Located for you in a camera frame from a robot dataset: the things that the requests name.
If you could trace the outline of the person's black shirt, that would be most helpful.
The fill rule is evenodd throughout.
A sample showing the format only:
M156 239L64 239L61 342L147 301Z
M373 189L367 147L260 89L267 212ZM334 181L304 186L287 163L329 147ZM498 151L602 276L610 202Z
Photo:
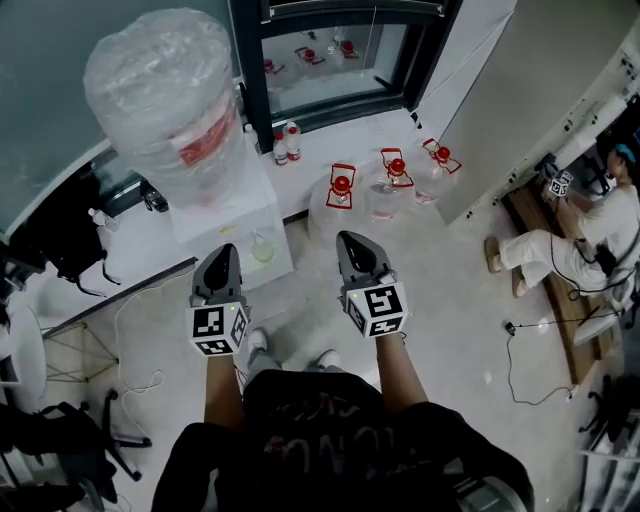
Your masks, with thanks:
M188 425L151 512L534 512L524 466L457 412L388 412L340 372L265 370L235 432Z

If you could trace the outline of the round white table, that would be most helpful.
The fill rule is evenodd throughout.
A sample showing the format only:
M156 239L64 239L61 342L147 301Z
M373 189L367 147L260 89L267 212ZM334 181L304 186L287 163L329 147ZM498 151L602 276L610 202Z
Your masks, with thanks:
M9 338L20 389L31 399L40 399L47 383L46 352L39 322L30 308L22 308L11 316Z

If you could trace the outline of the black window frame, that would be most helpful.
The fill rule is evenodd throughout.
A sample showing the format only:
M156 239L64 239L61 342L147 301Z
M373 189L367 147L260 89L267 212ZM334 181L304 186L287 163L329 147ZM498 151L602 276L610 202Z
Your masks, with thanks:
M463 0L230 0L243 99L259 137L418 106ZM288 68L267 91L264 59Z

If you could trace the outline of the white partition panel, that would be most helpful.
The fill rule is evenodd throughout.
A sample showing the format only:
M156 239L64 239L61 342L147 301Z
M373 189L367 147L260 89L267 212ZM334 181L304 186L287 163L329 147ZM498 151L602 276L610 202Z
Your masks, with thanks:
M440 140L462 165L436 204L443 221L548 153L567 166L639 87L640 0L519 0Z

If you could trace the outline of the pale green translucent cup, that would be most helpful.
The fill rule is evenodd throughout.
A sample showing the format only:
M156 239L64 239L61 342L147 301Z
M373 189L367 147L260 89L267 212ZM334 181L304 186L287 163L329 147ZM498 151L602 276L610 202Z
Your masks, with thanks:
M275 246L269 239L264 238L259 233L254 233L251 252L257 262L268 264L274 258Z

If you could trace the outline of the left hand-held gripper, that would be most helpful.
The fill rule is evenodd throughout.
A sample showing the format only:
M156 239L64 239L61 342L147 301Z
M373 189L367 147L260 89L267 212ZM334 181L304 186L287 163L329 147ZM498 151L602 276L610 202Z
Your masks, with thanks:
M213 297L223 292L227 297ZM239 352L250 323L250 307L242 294L237 248L227 243L204 258L196 269L189 308L187 339L203 357Z

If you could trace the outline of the person's left forearm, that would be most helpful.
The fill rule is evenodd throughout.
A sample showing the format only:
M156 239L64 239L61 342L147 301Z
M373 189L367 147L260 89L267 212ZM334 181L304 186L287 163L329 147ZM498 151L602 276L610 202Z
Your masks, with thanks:
M236 367L231 355L207 359L204 422L239 431L244 409Z

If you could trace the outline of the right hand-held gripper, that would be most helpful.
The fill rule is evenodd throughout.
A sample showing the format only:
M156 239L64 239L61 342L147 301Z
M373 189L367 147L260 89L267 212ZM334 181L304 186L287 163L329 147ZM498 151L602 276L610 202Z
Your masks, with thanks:
M345 289L343 310L365 339L399 333L408 317L404 284L385 250L356 232L336 236L339 271Z

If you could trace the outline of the black bag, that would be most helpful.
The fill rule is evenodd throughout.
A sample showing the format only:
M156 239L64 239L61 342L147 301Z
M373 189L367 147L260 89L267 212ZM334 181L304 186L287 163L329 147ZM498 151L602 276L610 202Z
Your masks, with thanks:
M108 252L103 247L92 211L99 206L100 184L91 174L76 174L59 185L10 236L10 245L26 256L51 263L57 276L86 295L103 294L84 288L82 274L98 263L104 279L121 282L106 270Z

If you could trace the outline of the small clear plastic bottle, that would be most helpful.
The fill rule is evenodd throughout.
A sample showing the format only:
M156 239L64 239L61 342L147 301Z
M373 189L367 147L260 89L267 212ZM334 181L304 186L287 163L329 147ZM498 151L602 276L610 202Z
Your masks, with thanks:
M96 226L107 230L109 232L116 232L118 229L118 222L115 218L109 216L100 209L90 208L88 210L89 216Z

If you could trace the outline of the white water dispenser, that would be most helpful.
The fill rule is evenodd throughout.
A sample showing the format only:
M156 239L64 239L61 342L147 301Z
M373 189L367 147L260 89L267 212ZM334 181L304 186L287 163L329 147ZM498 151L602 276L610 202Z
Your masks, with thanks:
M276 193L257 155L246 156L240 178L211 206L171 207L169 213L178 244L199 260L232 243L239 253L243 288L251 290L292 272L293 263ZM275 246L268 264L252 256L254 233Z

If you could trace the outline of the large plastic-wrapped water bottle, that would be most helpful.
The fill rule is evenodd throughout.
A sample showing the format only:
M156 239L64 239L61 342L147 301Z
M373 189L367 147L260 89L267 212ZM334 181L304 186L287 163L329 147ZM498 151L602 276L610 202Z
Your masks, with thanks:
M118 155L171 205L208 206L233 188L243 136L231 41L213 17L141 15L96 44L83 84Z

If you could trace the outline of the black office chair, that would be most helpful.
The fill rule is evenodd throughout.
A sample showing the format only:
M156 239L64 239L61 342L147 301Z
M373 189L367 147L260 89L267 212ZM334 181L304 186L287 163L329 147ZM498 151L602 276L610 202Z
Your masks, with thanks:
M578 430L586 435L583 449L596 451L601 443L608 442L610 454L621 455L640 429L640 377L606 374L600 390L590 391L587 398L594 411L588 423Z
M0 486L0 512L68 512L84 499L93 512L106 512L107 503L117 504L117 470L135 482L142 478L121 450L152 446L148 437L125 438L112 432L111 405L118 397L113 389L107 392L100 423L88 415L86 402L79 407L61 402L34 414L0 404L0 461L14 449L36 458L53 455L65 477L63 484Z

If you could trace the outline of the person's right forearm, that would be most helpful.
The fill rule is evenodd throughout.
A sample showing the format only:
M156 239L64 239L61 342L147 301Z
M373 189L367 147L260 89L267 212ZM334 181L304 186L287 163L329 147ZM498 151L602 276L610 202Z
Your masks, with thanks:
M375 338L381 394L386 409L399 413L413 405L428 401L399 333Z

